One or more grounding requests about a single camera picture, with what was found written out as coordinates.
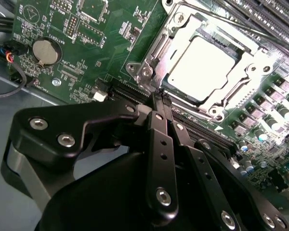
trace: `surface-mount component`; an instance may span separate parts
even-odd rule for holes
[[[263,109],[269,111],[271,110],[274,106],[269,102],[267,101],[264,97],[260,96],[259,98],[257,98],[255,100],[255,102]]]
[[[273,88],[269,88],[265,91],[265,94],[267,94],[272,100],[276,102],[280,102],[284,99],[284,96],[274,90]]]
[[[278,110],[278,112],[281,114],[282,117],[284,117],[286,120],[289,120],[289,109],[286,107],[282,107]]]
[[[266,123],[270,126],[270,128],[274,131],[278,131],[280,129],[280,124],[274,120],[273,118],[267,119]]]
[[[255,124],[257,124],[257,121],[255,121],[254,119],[252,119],[251,117],[249,117],[246,114],[242,114],[239,117],[239,120],[242,122],[242,124],[246,125],[249,128],[254,126]]]
[[[258,109],[254,105],[251,105],[251,106],[247,107],[246,110],[248,111],[248,113],[251,116],[255,117],[256,119],[260,119],[260,118],[262,118],[265,115],[264,112],[262,112],[260,109]]]
[[[280,87],[285,92],[289,92],[289,83],[283,78],[276,80],[274,83],[276,86]]]
[[[259,141],[266,141],[268,139],[268,135],[261,129],[255,130],[254,134]]]
[[[240,135],[243,135],[247,131],[247,127],[237,121],[233,122],[231,128]]]
[[[32,53],[41,66],[55,64],[62,57],[60,45],[51,38],[40,38],[34,41]]]

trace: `green circuit board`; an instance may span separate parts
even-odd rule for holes
[[[35,79],[36,88],[66,103],[91,102],[92,90],[99,80],[116,79],[140,92],[126,72],[126,63],[142,61],[166,18],[160,0],[19,0],[13,39],[32,47],[37,39],[50,38],[61,47],[62,57],[54,65],[41,67],[30,49],[15,56],[14,61]],[[287,65],[285,60],[279,60],[276,68],[285,70]],[[280,77],[275,72],[263,77],[259,91],[263,93]],[[62,82],[59,87],[52,84],[54,78]],[[266,142],[259,141],[253,133],[262,128],[261,124],[239,136],[230,125],[246,113],[245,106],[228,110],[222,123],[201,120],[182,110],[179,113],[217,136],[249,143],[249,150],[242,154],[255,166],[248,178],[258,187],[273,168],[282,169],[289,163],[289,138],[288,142],[276,143],[289,134],[289,123],[278,135],[270,133]],[[280,156],[284,159],[277,162]],[[266,168],[260,167],[263,161]]]
[[[40,90],[67,103],[87,103],[98,78],[136,87],[124,64],[142,60],[166,16],[159,0],[19,0],[13,39],[32,46],[51,38],[62,58],[44,68],[31,53],[15,61],[37,78]],[[52,85],[54,77],[62,81],[59,88]]]

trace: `expansion slot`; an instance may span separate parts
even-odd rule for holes
[[[145,101],[148,99],[148,96],[145,94],[141,93],[140,91],[136,91],[132,87],[125,85],[117,80],[112,81],[112,83],[113,88],[110,90],[110,98],[112,100],[126,99],[133,102],[134,104],[142,104],[145,103]],[[197,122],[191,121],[185,116],[176,113],[175,111],[172,112],[172,115],[174,120],[182,123],[182,125],[186,127],[190,137],[193,140],[196,141],[198,139],[205,139],[220,148],[233,148],[234,144],[230,140],[220,136],[219,134],[215,133],[215,131],[208,129]]]
[[[233,7],[233,6],[229,5],[228,3],[226,3],[224,0],[215,0],[215,3],[218,4],[220,7],[226,9],[230,13],[230,15],[232,15],[234,18],[238,19],[239,21],[243,22],[247,26],[250,26],[251,28],[256,29],[256,30],[260,30],[260,31],[262,30],[259,26],[255,25],[255,23],[251,22],[248,17],[243,15],[235,7]],[[283,46],[281,46],[281,45],[279,45],[277,43],[268,41],[267,39],[264,39],[264,38],[262,40],[270,42],[270,43],[273,43],[275,47],[277,47],[279,50],[284,52],[284,54],[286,54],[289,57],[289,50],[287,50]]]
[[[243,12],[276,38],[281,38],[289,43],[289,28],[274,18],[266,9],[260,8],[254,0],[246,0],[244,4],[239,4],[234,0],[226,0],[226,2]]]

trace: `black memory slot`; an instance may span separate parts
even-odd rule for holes
[[[246,24],[250,28],[262,31],[262,29],[259,26],[255,25],[255,23],[250,21],[250,19],[247,16],[245,16],[243,13],[241,13],[235,7],[233,7],[233,6],[229,5],[228,3],[226,3],[224,0],[215,0],[215,3],[218,4],[220,7],[224,8],[225,10],[227,10],[234,18],[236,18],[239,21],[243,22],[244,24]],[[262,40],[272,43],[276,48],[281,50],[285,55],[287,55],[289,57],[289,50],[288,49],[284,48],[283,46],[281,46],[281,45],[279,45],[277,43],[269,41],[267,39],[263,38]]]
[[[205,139],[221,148],[230,149],[231,147],[233,147],[233,142],[223,138],[219,134],[215,133],[213,130],[206,128],[199,123],[191,121],[185,116],[180,115],[174,111],[172,112],[172,115],[175,121],[181,123],[183,126],[186,127],[188,133],[191,135],[191,138],[194,137],[196,139]]]
[[[273,14],[275,14],[278,18],[280,18],[285,24],[289,26],[289,4],[278,3],[277,1],[266,1],[266,0],[258,0],[262,3],[266,8],[268,8]]]
[[[264,9],[264,7],[259,7],[254,0],[245,0],[244,4],[239,4],[234,0],[225,1],[244,13],[264,30],[275,36],[275,38],[289,42],[289,27],[277,20],[266,9]]]

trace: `capacitor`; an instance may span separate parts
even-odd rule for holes
[[[242,167],[238,167],[237,170],[241,173],[242,176],[247,175],[247,171]]]
[[[247,172],[251,172],[254,170],[254,166],[251,164],[250,160],[245,161],[244,167],[245,167]]]
[[[279,109],[278,113],[280,113],[281,116],[284,117],[286,120],[289,120],[289,110],[286,107]]]
[[[268,139],[268,135],[261,129],[255,130],[254,134],[259,141],[266,141]]]
[[[260,167],[266,168],[266,167],[268,167],[268,164],[265,161],[262,161],[262,162],[260,162]]]
[[[278,131],[278,130],[280,129],[280,124],[277,123],[277,121],[274,120],[274,119],[272,119],[272,118],[266,120],[266,123],[267,123],[267,125],[269,125],[270,128],[271,128],[272,130],[274,130],[274,131]]]
[[[242,151],[246,152],[248,150],[247,145],[245,144],[245,141],[239,141],[239,147]]]

